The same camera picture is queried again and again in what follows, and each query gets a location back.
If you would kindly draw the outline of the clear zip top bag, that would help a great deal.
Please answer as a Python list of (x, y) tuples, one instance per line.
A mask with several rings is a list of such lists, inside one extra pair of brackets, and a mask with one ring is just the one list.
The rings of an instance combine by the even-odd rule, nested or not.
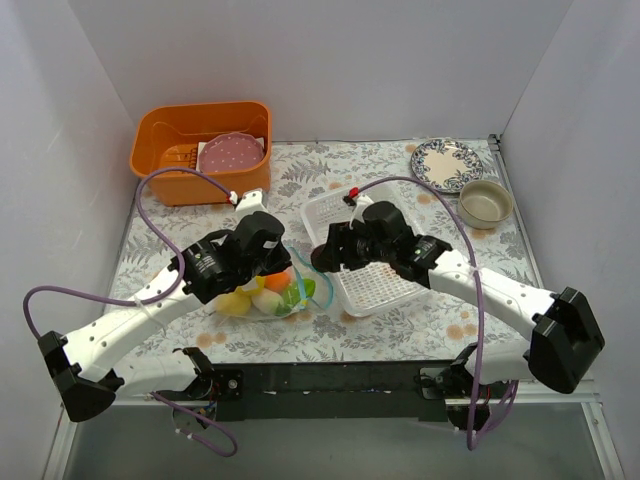
[(292, 261), (289, 267), (276, 274), (256, 276), (232, 293), (216, 297), (213, 317), (219, 321), (267, 321), (328, 309), (334, 298), (328, 276), (317, 272), (293, 247), (287, 250)]

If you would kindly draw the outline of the green avocado half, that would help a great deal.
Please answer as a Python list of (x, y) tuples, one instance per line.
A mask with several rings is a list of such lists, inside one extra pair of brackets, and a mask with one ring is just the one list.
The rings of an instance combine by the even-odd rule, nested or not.
[(279, 317), (288, 316), (299, 310), (304, 310), (308, 301), (314, 296), (316, 282), (309, 278), (303, 279), (303, 288), (298, 283), (290, 284), (282, 293), (283, 304), (276, 313)]

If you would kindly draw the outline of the orange tangerine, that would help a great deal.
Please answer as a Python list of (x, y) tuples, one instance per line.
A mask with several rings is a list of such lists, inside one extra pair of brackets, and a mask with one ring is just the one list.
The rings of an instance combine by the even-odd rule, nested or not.
[(291, 275), (287, 271), (267, 275), (264, 287), (276, 293), (283, 292), (291, 284)]

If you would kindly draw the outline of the white radish with leaves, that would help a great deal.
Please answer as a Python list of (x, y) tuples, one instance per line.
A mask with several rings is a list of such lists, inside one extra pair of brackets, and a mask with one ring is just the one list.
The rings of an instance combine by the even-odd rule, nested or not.
[(263, 289), (251, 297), (253, 306), (265, 315), (275, 315), (282, 306), (282, 297), (269, 289)]

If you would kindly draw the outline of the yellow lemon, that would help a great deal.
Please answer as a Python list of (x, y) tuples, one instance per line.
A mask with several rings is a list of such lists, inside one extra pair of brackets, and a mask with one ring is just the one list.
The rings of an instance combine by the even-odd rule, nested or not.
[(256, 276), (251, 279), (245, 285), (242, 285), (236, 289), (236, 291), (244, 296), (254, 296), (259, 294), (265, 287), (265, 278), (263, 276)]

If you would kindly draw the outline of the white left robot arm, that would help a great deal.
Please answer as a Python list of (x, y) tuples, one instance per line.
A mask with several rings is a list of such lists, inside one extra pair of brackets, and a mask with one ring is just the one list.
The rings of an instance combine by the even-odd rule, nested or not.
[(44, 334), (38, 346), (70, 420), (92, 419), (118, 397), (153, 392), (174, 392), (189, 400), (208, 396), (216, 386), (214, 369), (195, 347), (141, 361), (125, 357), (219, 295), (290, 267), (284, 233), (274, 216), (249, 214), (235, 229), (212, 232), (179, 252), (125, 307), (67, 334)]

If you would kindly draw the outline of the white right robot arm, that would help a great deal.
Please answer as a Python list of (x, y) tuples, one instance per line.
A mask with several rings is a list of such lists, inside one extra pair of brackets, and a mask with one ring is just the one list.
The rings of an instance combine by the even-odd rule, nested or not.
[(520, 336), (510, 344), (467, 346), (433, 379), (453, 394), (475, 397), (497, 382), (537, 380), (573, 393), (605, 340), (586, 297), (518, 283), (488, 268), (477, 269), (450, 244), (415, 233), (388, 201), (367, 206), (360, 218), (332, 223), (326, 241), (311, 254), (319, 272), (355, 271), (374, 262), (402, 279), (449, 294), (502, 321)]

